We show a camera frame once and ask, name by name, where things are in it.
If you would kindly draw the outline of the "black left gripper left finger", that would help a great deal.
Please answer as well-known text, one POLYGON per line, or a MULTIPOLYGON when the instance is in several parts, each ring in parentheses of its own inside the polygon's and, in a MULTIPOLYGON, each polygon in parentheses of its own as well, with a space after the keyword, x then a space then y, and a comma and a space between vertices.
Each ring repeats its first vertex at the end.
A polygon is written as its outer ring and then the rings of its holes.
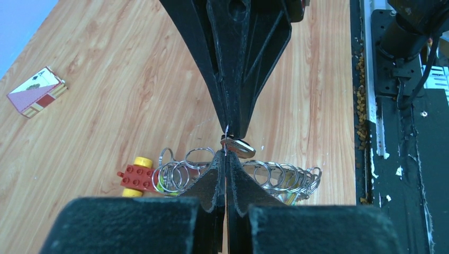
POLYGON ((176 197, 81 197, 58 214, 41 253, 219 253, 226 154, 176 197))

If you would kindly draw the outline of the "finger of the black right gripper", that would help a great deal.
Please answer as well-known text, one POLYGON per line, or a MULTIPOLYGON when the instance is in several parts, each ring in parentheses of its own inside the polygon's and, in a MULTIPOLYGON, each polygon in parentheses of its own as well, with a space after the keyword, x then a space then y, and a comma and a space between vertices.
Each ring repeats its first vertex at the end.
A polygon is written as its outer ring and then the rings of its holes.
POLYGON ((222 130, 225 130, 225 112, 222 88, 219 84, 219 68, 215 53, 207 1, 162 0, 160 1, 192 55, 210 93, 222 130))
POLYGON ((289 1, 207 1, 217 68, 207 83, 223 132, 243 139, 292 32, 289 1))

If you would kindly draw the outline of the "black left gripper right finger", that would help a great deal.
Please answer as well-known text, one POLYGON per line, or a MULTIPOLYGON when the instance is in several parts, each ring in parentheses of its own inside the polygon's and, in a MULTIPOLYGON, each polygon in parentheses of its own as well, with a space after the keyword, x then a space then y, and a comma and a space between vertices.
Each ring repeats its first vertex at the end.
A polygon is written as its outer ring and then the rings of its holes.
POLYGON ((401 253, 391 221, 371 206, 288 206, 226 154, 230 253, 401 253))

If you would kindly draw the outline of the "key with black tag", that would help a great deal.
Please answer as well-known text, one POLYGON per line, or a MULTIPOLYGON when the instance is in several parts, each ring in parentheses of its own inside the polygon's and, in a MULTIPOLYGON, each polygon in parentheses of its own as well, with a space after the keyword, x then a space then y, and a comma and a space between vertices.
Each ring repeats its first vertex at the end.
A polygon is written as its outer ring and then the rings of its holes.
POLYGON ((249 159, 256 154, 256 150, 248 143, 231 135, 222 135, 220 143, 225 152, 234 152, 241 159, 249 159))

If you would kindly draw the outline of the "green key tag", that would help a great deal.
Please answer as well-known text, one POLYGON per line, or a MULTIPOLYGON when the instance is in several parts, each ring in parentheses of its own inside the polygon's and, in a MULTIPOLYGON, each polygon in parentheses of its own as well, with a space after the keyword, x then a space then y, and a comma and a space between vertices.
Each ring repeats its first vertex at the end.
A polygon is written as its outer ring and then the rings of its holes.
POLYGON ((296 201, 297 201, 298 197, 299 197, 298 193, 288 193, 288 192, 286 192, 284 194, 280 194, 279 195, 280 200, 284 204, 286 204, 286 205, 293 205, 293 206, 296 204, 296 201))

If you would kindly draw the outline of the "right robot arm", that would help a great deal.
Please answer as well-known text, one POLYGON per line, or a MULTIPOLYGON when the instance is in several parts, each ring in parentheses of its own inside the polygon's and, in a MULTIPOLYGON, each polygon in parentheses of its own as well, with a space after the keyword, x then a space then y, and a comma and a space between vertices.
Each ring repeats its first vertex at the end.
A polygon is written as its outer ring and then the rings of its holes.
MULTIPOLYGON (((246 136, 258 96, 286 48, 305 1, 162 1, 208 87, 224 133, 246 136)), ((411 59, 448 30, 448 1, 389 1, 381 40, 389 58, 411 59)))

